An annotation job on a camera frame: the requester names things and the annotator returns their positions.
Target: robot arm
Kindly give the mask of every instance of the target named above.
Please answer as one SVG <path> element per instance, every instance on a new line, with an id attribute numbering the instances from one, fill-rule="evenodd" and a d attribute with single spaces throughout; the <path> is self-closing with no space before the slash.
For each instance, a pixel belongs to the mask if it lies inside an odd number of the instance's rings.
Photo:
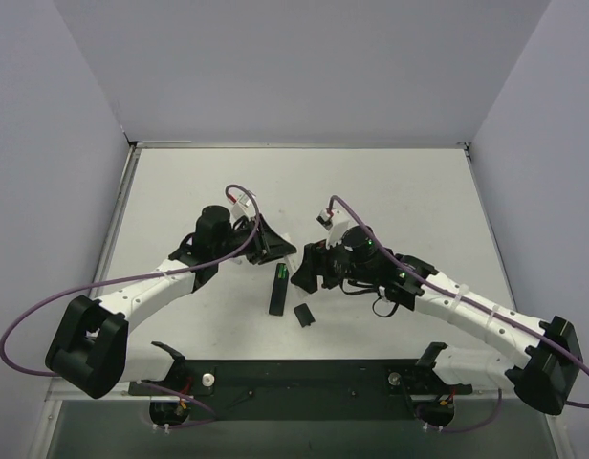
<path id="1" fill-rule="evenodd" d="M 264 264 L 296 252 L 261 214 L 254 215 L 245 194 L 232 195 L 231 210 L 204 208 L 195 232 L 153 272 L 111 294 L 86 295 L 68 305 L 46 356 L 46 366 L 93 398 L 118 382 L 162 380 L 180 356 L 153 342 L 154 352 L 128 352 L 128 335 L 161 308 L 202 288 L 218 272 L 218 260 L 238 253 L 251 264 Z M 231 224 L 231 216 L 236 219 Z"/>
<path id="2" fill-rule="evenodd" d="M 508 317 L 552 340 L 581 358 L 573 325 L 561 317 L 551 323 L 529 317 L 472 293 L 466 285 L 451 280 L 432 265 L 410 255 L 387 249 L 406 270 L 400 269 L 379 251 L 361 226 L 350 227 L 349 218 L 339 210 L 323 210 L 318 222 L 328 231 L 326 240 L 304 248 L 300 266 L 291 282 L 307 294 L 337 286 L 347 295 L 376 293 L 378 299 L 397 307 L 434 316 L 484 341 L 494 350 L 462 350 L 444 343 L 432 343 L 421 361 L 432 362 L 434 373 L 447 385 L 471 384 L 476 389 L 513 390 L 531 407 L 547 414 L 559 414 L 578 375 L 578 368 L 538 338 L 505 323 L 495 315 Z M 426 285 L 443 291 L 443 295 Z M 344 284 L 361 288 L 346 292 Z M 490 311 L 476 309 L 463 301 L 474 300 Z"/>

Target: screw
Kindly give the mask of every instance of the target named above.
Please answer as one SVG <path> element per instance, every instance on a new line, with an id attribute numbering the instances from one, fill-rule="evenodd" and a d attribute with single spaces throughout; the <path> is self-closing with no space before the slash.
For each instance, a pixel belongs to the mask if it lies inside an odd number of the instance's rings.
<path id="1" fill-rule="evenodd" d="M 216 381 L 216 378 L 214 377 L 214 375 L 212 375 L 211 373 L 206 373 L 205 375 L 203 375 L 203 377 L 201 378 L 201 384 L 204 387 L 212 387 L 214 385 L 214 382 Z"/>
<path id="2" fill-rule="evenodd" d="M 388 382 L 390 385 L 399 385 L 401 383 L 401 375 L 399 373 L 390 373 L 388 375 Z"/>

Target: gray floor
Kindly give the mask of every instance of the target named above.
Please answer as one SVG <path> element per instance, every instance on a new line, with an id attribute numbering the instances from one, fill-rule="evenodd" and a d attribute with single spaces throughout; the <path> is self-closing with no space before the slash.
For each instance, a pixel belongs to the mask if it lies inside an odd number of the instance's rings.
<path id="1" fill-rule="evenodd" d="M 460 401 L 454 425 L 483 419 L 492 401 Z M 417 421 L 231 421 L 164 435 L 141 420 L 147 402 L 64 402 L 50 458 L 556 458 L 545 418 L 506 401 L 491 425 L 423 433 Z"/>

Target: table surface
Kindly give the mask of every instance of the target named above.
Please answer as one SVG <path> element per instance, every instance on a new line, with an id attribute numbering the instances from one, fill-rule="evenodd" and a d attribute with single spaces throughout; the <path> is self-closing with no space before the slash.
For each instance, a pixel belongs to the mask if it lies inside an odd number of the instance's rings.
<path id="1" fill-rule="evenodd" d="M 156 268 L 194 231 L 203 207 L 227 204 L 223 189 L 230 183 L 251 189 L 270 226 L 288 232 L 301 253 L 326 237 L 316 217 L 337 194 L 386 247 L 513 307 L 468 161 L 456 149 L 144 149 L 108 278 Z M 284 316 L 269 316 L 273 273 L 274 263 L 222 264 L 203 289 L 138 327 L 129 346 L 159 340 L 188 359 L 227 360 L 400 359 L 420 357 L 432 341 L 486 346 L 405 308 L 376 317 L 372 295 L 339 289 L 303 300 L 291 288 Z M 293 312 L 303 301 L 316 318 L 311 327 L 301 328 Z"/>

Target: gray wall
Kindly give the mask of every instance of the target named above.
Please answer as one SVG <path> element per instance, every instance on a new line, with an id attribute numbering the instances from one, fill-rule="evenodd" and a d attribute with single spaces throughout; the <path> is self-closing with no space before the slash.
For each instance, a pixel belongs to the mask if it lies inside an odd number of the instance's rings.
<path id="1" fill-rule="evenodd" d="M 589 364 L 589 0 L 550 4 L 471 156 L 518 308 L 571 319 Z M 566 415 L 588 458 L 589 411 Z"/>
<path id="2" fill-rule="evenodd" d="M 34 302 L 91 279 L 127 144 L 50 0 L 0 0 L 0 336 Z M 64 303 L 12 336 L 41 369 Z M 0 361 L 0 458 L 26 457 L 48 381 Z"/>
<path id="3" fill-rule="evenodd" d="M 549 0 L 55 0 L 136 141 L 470 141 Z"/>

